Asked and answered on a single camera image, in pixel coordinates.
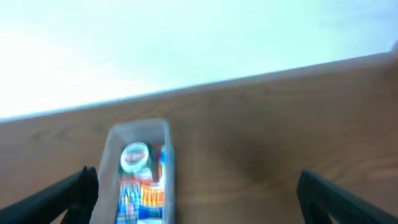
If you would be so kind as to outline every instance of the wooden table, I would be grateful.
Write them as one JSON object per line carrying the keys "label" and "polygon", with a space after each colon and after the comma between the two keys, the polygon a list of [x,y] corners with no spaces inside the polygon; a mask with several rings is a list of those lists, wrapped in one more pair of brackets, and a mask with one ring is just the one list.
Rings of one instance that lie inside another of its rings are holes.
{"label": "wooden table", "polygon": [[0,206],[98,168],[109,129],[147,118],[170,122],[178,223],[299,223],[302,169],[398,215],[390,53],[3,123]]}

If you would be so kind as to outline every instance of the snack package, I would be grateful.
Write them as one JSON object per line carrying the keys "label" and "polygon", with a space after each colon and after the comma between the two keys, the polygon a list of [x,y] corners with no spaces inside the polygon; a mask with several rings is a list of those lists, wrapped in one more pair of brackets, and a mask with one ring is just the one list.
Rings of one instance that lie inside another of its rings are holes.
{"label": "snack package", "polygon": [[123,149],[115,223],[162,223],[165,157],[157,142],[134,142]]}

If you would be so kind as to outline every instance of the colorful packaging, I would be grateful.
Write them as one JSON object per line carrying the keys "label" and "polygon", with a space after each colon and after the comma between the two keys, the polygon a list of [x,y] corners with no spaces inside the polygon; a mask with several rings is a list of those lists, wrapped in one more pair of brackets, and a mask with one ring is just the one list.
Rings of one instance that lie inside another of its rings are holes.
{"label": "colorful packaging", "polygon": [[165,157],[157,143],[135,142],[123,150],[115,223],[162,223]]}

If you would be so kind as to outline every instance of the white wall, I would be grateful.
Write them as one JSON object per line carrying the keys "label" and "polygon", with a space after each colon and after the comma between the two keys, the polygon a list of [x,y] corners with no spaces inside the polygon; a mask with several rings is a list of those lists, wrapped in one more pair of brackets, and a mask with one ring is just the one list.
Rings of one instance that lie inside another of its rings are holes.
{"label": "white wall", "polygon": [[0,118],[375,54],[398,0],[0,1]]}

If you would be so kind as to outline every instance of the clear plastic container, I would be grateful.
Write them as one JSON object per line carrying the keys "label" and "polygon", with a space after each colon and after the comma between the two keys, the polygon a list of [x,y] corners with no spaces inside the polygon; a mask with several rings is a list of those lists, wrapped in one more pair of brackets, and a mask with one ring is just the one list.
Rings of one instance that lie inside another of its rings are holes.
{"label": "clear plastic container", "polygon": [[162,223],[174,223],[174,149],[164,119],[148,119],[115,125],[109,132],[98,170],[98,201],[90,223],[115,223],[119,200],[119,168],[122,150],[134,142],[162,142],[165,150],[165,186]]}

